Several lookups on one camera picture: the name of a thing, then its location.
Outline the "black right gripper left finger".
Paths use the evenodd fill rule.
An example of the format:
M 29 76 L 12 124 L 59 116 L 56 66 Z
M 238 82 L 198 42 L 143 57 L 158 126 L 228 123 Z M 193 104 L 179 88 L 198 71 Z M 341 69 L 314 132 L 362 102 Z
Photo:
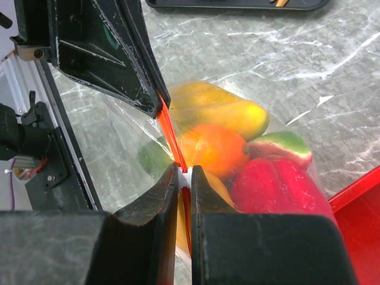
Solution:
M 178 166 L 106 211 L 2 211 L 2 284 L 172 284 Z

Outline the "yellow toy mango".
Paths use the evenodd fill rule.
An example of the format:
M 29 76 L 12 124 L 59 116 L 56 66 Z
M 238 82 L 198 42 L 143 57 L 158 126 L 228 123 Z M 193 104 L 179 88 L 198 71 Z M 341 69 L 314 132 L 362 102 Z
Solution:
M 236 205 L 232 201 L 230 194 L 224 185 L 224 183 L 216 176 L 208 171 L 204 171 L 208 184 L 213 189 L 213 192 L 217 193 L 226 203 L 228 203 L 234 210 Z M 191 229 L 191 204 L 186 204 L 185 209 L 183 203 L 182 192 L 178 196 L 178 211 L 177 211 L 177 226 L 176 226 L 176 254 L 183 258 L 185 255 L 188 259 L 191 259 L 191 234 L 189 237 L 186 235 L 186 228 Z

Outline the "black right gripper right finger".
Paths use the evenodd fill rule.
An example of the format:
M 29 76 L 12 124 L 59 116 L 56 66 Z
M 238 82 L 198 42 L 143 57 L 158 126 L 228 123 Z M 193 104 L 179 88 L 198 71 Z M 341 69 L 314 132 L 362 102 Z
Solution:
M 191 178 L 193 284 L 357 284 L 344 240 L 327 217 L 245 214 Z

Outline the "orange green toy mango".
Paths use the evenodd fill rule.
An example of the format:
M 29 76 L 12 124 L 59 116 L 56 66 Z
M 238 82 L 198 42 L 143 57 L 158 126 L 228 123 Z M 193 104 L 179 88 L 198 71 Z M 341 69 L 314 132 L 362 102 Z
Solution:
M 269 126 L 270 117 L 264 108 L 217 85 L 190 80 L 172 84 L 168 90 L 169 112 L 179 126 L 216 124 L 246 141 L 262 135 Z

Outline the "red toy bell pepper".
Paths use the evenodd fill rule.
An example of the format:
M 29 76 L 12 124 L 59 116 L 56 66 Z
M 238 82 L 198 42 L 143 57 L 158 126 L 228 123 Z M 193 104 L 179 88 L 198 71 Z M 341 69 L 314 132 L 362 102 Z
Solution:
M 237 175 L 231 197 L 246 213 L 297 213 L 334 218 L 325 195 L 293 160 L 257 158 Z

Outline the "clear zip top bag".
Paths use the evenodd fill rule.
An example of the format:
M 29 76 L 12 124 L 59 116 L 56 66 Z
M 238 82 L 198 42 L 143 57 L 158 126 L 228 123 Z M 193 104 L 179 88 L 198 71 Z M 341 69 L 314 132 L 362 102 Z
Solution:
M 175 140 L 155 119 L 111 97 L 105 103 L 121 120 L 127 166 L 145 188 L 168 165 L 202 168 L 207 182 L 241 213 L 301 213 L 333 218 L 314 154 L 299 134 L 253 102 L 200 80 L 169 87 Z

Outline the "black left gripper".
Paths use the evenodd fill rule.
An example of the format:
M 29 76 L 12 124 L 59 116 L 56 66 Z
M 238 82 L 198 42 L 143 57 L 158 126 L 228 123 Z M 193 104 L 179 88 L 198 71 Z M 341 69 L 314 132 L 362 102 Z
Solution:
M 48 61 L 69 79 L 117 98 L 155 118 L 160 95 L 149 77 L 121 1 L 14 2 L 16 54 Z

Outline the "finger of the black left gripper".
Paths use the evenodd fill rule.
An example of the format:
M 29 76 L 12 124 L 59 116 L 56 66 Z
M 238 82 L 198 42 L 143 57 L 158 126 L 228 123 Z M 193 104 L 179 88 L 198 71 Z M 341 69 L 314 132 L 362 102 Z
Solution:
M 149 77 L 152 80 L 157 93 L 163 100 L 163 104 L 166 107 L 169 107 L 170 95 L 151 48 L 141 1 L 121 1 L 120 6 L 128 29 L 132 34 L 132 39 L 134 40 L 140 57 L 144 61 L 144 65 L 147 68 Z

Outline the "green toy chili pepper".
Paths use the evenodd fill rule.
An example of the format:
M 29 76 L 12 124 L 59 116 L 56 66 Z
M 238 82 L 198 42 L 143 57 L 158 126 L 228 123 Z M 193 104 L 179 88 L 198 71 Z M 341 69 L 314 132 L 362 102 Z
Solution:
M 152 177 L 158 179 L 174 160 L 169 154 L 170 147 L 165 137 L 144 144 L 138 152 L 138 160 L 142 168 Z

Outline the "small orange toy fruit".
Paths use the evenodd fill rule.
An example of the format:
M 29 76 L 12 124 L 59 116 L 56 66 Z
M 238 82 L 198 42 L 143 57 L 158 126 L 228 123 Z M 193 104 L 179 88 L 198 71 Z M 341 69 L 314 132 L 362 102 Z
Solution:
M 188 166 L 202 166 L 221 180 L 240 172 L 250 158 L 248 143 L 235 131 L 216 124 L 195 125 L 178 141 Z

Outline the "toy watermelon slice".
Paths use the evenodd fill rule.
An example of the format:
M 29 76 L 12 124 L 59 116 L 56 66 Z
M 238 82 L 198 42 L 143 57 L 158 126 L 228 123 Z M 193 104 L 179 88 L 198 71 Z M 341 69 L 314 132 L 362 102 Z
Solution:
M 313 154 L 304 139 L 292 131 L 277 131 L 262 135 L 248 143 L 251 157 L 285 157 L 307 170 Z

